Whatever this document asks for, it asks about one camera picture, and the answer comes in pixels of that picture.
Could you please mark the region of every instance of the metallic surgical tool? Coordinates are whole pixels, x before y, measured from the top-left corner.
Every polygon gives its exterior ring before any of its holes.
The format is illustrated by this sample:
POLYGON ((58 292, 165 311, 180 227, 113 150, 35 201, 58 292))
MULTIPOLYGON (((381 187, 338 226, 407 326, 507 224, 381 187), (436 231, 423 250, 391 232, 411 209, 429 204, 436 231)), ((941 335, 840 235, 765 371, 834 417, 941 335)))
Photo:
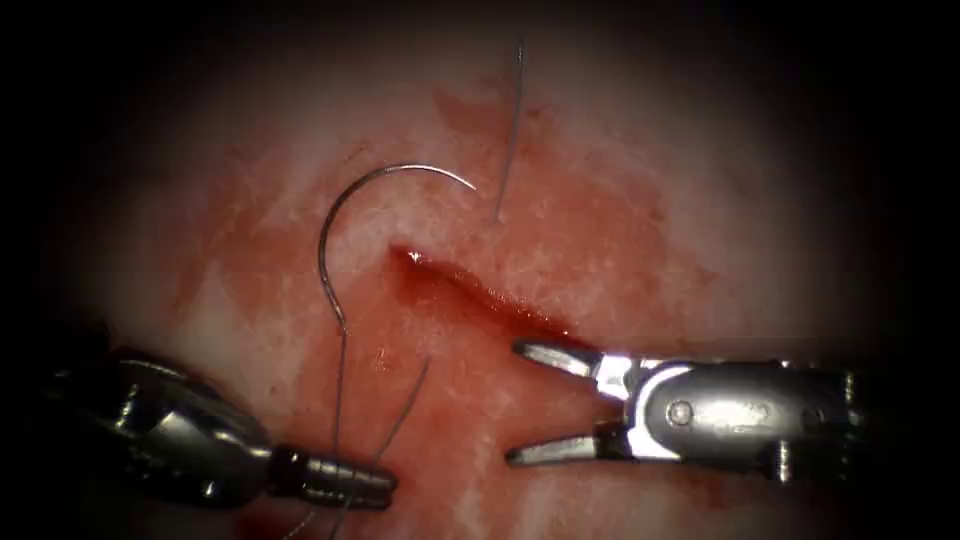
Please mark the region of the metallic surgical tool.
POLYGON ((384 510, 390 472, 273 444, 260 424, 197 378, 118 350, 46 377, 39 408, 70 458, 148 497, 208 509, 267 494, 319 507, 384 510))
POLYGON ((589 460, 692 464, 795 481, 869 480, 877 386, 852 370, 790 362, 644 358, 536 340, 519 356, 595 382, 623 403, 593 432, 509 450, 511 466, 589 460))

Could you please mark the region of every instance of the blood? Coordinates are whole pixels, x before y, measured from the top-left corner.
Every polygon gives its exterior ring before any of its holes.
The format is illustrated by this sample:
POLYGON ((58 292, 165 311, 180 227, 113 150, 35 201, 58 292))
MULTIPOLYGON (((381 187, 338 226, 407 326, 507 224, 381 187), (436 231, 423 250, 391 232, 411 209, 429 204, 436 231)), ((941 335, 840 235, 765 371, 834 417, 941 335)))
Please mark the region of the blood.
POLYGON ((447 315, 469 322, 483 319, 498 326, 504 335, 551 339, 559 344, 596 348, 571 334, 573 325, 529 303, 513 299, 483 284, 464 267, 439 260, 422 248, 392 243, 387 251, 387 275, 397 299, 411 307, 435 299, 446 290, 447 315))

